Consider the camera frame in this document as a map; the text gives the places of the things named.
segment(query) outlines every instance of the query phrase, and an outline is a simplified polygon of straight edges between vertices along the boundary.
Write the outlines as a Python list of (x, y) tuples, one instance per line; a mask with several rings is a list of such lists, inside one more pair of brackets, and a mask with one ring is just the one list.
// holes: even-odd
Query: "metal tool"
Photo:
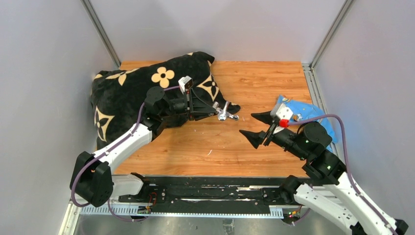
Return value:
[(226, 118), (230, 118), (230, 119), (235, 120), (235, 121), (238, 121), (239, 120), (239, 116), (238, 115), (233, 115), (233, 114), (231, 114), (231, 113), (229, 113), (227, 111), (228, 106), (229, 106), (229, 102), (228, 101), (226, 101), (225, 106), (223, 107), (223, 109), (218, 108), (218, 106), (219, 106), (219, 103), (218, 102), (215, 102), (213, 104), (213, 107), (214, 108), (216, 107), (216, 111), (218, 112), (218, 119), (220, 121), (225, 121)]

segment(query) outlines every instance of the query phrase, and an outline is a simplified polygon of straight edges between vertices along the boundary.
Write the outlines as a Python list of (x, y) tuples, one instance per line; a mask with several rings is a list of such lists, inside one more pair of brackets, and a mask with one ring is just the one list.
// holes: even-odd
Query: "cable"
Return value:
[(343, 124), (342, 119), (335, 115), (335, 114), (325, 114), (325, 115), (321, 115), (321, 116), (317, 116), (314, 118), (310, 118), (307, 120), (303, 120), (303, 121), (294, 121), (294, 122), (289, 122), (288, 125), (302, 125), (304, 123), (307, 122), (311, 122), (311, 121), (316, 121), (322, 118), (335, 118), (337, 119), (337, 121), (339, 121), (340, 123), (340, 129), (342, 132), (342, 141), (343, 141), (343, 152), (345, 154), (345, 165), (346, 165), (346, 174), (347, 177), (351, 183), (351, 186), (353, 187), (353, 189), (356, 191), (356, 193), (358, 195), (360, 195), (361, 199), (366, 203), (367, 206), (369, 206), (375, 213), (376, 215), (382, 220), (382, 222), (385, 224), (385, 226), (387, 228), (389, 228), (389, 230), (392, 232), (392, 234), (394, 235), (398, 235), (398, 233), (393, 229), (393, 227), (391, 226), (391, 224), (386, 220), (386, 218), (375, 208), (374, 205), (372, 205), (363, 195), (361, 195), (360, 190), (357, 188), (357, 186), (355, 185), (354, 181), (353, 181), (353, 177), (351, 175), (351, 171), (349, 169), (349, 159), (348, 159), (348, 155), (347, 155), (347, 147), (346, 147), (346, 133), (345, 133), (345, 125)]
[(153, 206), (156, 204), (156, 202), (157, 202), (157, 193), (155, 193), (155, 192), (152, 192), (151, 194), (155, 194), (156, 196), (154, 197), (154, 202), (153, 202)]
[(294, 226), (296, 226), (298, 223), (300, 223), (301, 221), (303, 221), (304, 220), (304, 218), (308, 215), (308, 213), (310, 213), (310, 211), (311, 211), (311, 209), (310, 208), (308, 208), (306, 211), (305, 211), (305, 213), (304, 213), (304, 215), (302, 215), (297, 221), (295, 221), (295, 222), (293, 222), (293, 224), (292, 225), (290, 225), (291, 227), (294, 227)]
[(153, 200), (153, 196), (151, 196), (151, 194), (149, 194), (149, 196), (150, 196), (150, 200), (148, 200), (148, 203), (151, 203), (151, 200)]
[[(169, 87), (169, 88), (164, 89), (164, 91), (169, 91), (169, 90), (173, 90), (173, 89), (177, 89), (177, 88), (179, 88), (179, 86)], [(138, 118), (137, 118), (136, 126), (134, 127), (132, 133), (137, 130), (138, 125), (140, 124), (141, 114), (142, 114), (143, 107), (144, 107), (144, 102), (142, 103), (142, 105), (140, 106), (140, 110), (138, 111)], [(86, 207), (86, 206), (88, 206), (90, 204), (89, 202), (88, 203), (85, 203), (85, 204), (79, 204), (76, 201), (76, 198), (75, 198), (75, 188), (76, 188), (76, 185), (79, 182), (79, 179), (81, 178), (81, 175), (88, 169), (88, 167), (90, 167), (92, 164), (94, 164), (95, 162), (97, 162), (99, 159), (103, 158), (106, 155), (106, 153), (109, 153), (109, 152), (113, 151), (120, 144), (122, 144), (124, 141), (126, 141), (130, 136), (131, 136), (131, 134), (128, 134), (127, 136), (125, 136), (124, 138), (122, 138), (120, 141), (116, 142), (106, 152), (101, 153), (99, 156), (97, 156), (96, 158), (92, 159), (84, 167), (81, 168), (81, 170), (78, 172), (78, 174), (76, 175), (76, 177), (75, 177), (75, 179), (73, 181), (72, 189), (70, 191), (70, 196), (71, 196), (71, 199), (72, 199), (72, 202), (73, 202), (74, 205), (76, 205), (77, 207)]]
[(293, 217), (293, 216), (294, 216), (294, 215), (296, 215), (296, 214), (300, 215), (300, 211), (301, 211), (302, 206), (303, 206), (303, 205), (300, 205), (300, 207), (299, 207), (297, 210), (295, 210), (295, 211), (293, 211), (293, 212), (288, 213), (288, 214), (289, 214), (289, 217)]
[(126, 218), (123, 218), (123, 217), (121, 217), (121, 216), (119, 216), (119, 215), (117, 215), (117, 214), (115, 214), (115, 212), (113, 211), (113, 209), (111, 208), (111, 205), (110, 205), (110, 200), (108, 200), (107, 201), (107, 204), (108, 204), (108, 209), (110, 210), (110, 213), (115, 217), (115, 218), (117, 218), (117, 219), (119, 219), (119, 220), (121, 220), (121, 221), (124, 221), (124, 222), (140, 222), (140, 221), (144, 221), (145, 219), (147, 219), (148, 217), (145, 217), (145, 218), (142, 218), (142, 219), (126, 219)]

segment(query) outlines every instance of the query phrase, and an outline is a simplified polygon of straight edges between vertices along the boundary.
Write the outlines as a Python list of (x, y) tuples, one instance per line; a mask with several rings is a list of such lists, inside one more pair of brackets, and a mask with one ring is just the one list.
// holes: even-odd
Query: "red component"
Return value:
[(288, 127), (288, 122), (289, 122), (288, 119), (281, 119), (279, 121), (279, 126), (284, 127), (284, 128), (287, 128)]

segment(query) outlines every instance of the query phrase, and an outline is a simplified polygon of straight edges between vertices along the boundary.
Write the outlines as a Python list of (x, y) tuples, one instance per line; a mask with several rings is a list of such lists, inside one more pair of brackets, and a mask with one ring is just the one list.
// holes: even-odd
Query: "black bracket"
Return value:
[(265, 205), (299, 205), (294, 200), (298, 187), (304, 184), (294, 175), (288, 176), (278, 188), (263, 188)]
[(147, 91), (141, 122), (153, 132), (153, 140), (167, 127), (169, 120), (180, 116), (188, 120), (201, 120), (216, 113), (216, 109), (200, 99), (192, 84), (186, 84), (183, 97), (170, 99), (163, 88), (156, 86)]
[(123, 195), (118, 197), (119, 202), (164, 203), (166, 202), (167, 188), (164, 186), (146, 186), (138, 195)]
[[(72, 189), (76, 175), (93, 159), (93, 154), (87, 152), (79, 154), (70, 180), (70, 189)], [(108, 166), (108, 162), (96, 161), (88, 167), (81, 175), (75, 192), (95, 207), (100, 207), (108, 201), (113, 193), (111, 168)]]
[(309, 122), (301, 125), (297, 133), (284, 128), (274, 134), (278, 127), (278, 118), (271, 120), (269, 112), (252, 114), (252, 116), (270, 124), (267, 132), (255, 133), (239, 130), (254, 148), (258, 148), (262, 143), (268, 145), (272, 141), (300, 160), (306, 160), (302, 169), (314, 181), (320, 184), (337, 185), (339, 183), (338, 178), (346, 171), (346, 166), (336, 155), (326, 149), (332, 138), (320, 123)]

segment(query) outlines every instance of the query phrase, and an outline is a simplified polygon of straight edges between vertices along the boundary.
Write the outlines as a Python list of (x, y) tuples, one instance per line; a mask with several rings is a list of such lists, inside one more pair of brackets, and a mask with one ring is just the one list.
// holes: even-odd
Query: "tan flower print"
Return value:
[(129, 70), (129, 71), (124, 71), (124, 72), (121, 72), (121, 73), (117, 73), (117, 74), (108, 76), (105, 79), (118, 79), (118, 83), (120, 85), (122, 85), (122, 84), (124, 84), (125, 80), (127, 79), (127, 74), (132, 73), (132, 72), (134, 72), (134, 71), (136, 71), (138, 69), (139, 68), (133, 69), (133, 70)]
[(209, 77), (207, 77), (206, 80), (199, 84), (197, 87), (207, 91), (210, 97), (212, 97), (212, 101), (215, 100), (216, 96), (219, 93), (219, 87), (217, 86), (215, 80), (213, 80), (212, 74), (210, 74)]
[(111, 120), (115, 116), (105, 115), (103, 114), (99, 109), (98, 106), (95, 108), (95, 118), (94, 118), (94, 124), (96, 127), (96, 130), (98, 132), (98, 137), (106, 142), (107, 141), (107, 128), (110, 124)]
[(168, 88), (169, 86), (169, 79), (173, 79), (174, 71), (167, 70), (165, 67), (160, 67), (157, 69), (157, 73), (151, 76), (151, 80), (155, 83), (160, 82), (160, 86), (162, 88)]

